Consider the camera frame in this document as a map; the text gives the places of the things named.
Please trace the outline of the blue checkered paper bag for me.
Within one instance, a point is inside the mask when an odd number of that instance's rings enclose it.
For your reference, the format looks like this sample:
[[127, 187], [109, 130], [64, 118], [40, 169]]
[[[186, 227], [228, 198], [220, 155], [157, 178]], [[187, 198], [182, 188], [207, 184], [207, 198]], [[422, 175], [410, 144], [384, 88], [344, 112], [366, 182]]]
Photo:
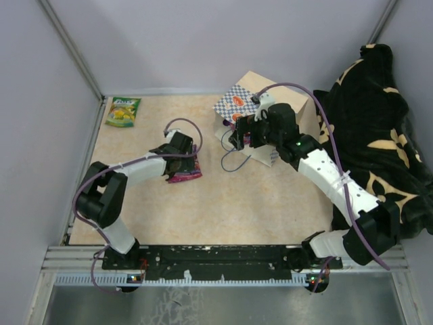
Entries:
[[221, 168], [232, 173], [250, 159], [268, 167], [294, 160], [284, 142], [299, 137], [299, 118], [308, 105], [307, 95], [247, 72], [213, 106], [214, 135], [225, 151]]

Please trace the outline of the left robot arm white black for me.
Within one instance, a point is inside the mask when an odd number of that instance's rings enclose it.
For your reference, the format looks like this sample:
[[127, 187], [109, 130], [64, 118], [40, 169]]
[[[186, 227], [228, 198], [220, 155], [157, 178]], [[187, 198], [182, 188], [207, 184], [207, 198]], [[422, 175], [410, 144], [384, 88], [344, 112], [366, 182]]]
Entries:
[[137, 240], [120, 218], [127, 189], [155, 177], [172, 178], [183, 164], [194, 162], [195, 146], [190, 136], [174, 130], [167, 137], [167, 143], [129, 162], [92, 163], [72, 201], [74, 214], [100, 233], [117, 252], [117, 261], [128, 269], [139, 264], [141, 253], [134, 248]]

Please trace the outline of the green snack packet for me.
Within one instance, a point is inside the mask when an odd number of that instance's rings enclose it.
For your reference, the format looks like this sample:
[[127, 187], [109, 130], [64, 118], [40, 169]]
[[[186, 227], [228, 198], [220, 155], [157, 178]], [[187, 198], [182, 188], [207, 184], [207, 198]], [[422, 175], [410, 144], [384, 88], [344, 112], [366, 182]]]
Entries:
[[140, 103], [140, 98], [113, 97], [105, 124], [121, 128], [134, 127]]

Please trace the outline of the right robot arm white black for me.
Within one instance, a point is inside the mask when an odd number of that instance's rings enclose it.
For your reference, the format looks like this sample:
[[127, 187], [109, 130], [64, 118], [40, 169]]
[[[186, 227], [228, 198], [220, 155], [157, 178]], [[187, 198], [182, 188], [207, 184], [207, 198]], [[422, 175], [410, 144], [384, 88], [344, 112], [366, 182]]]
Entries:
[[398, 207], [382, 202], [343, 172], [336, 157], [330, 157], [312, 136], [301, 133], [289, 104], [273, 104], [260, 114], [238, 117], [229, 143], [244, 149], [273, 146], [280, 158], [311, 180], [331, 201], [346, 222], [343, 230], [319, 232], [302, 242], [302, 260], [319, 267], [328, 257], [348, 257], [359, 265], [384, 262], [380, 255], [399, 242]]

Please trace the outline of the purple snack packet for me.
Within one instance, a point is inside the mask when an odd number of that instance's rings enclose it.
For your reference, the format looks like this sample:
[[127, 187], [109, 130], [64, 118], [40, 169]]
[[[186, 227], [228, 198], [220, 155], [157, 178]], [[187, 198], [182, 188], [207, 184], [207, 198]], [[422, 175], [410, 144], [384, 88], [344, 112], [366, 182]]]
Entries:
[[182, 158], [180, 166], [176, 172], [168, 177], [168, 183], [180, 183], [184, 181], [191, 181], [202, 176], [198, 156], [189, 158]]

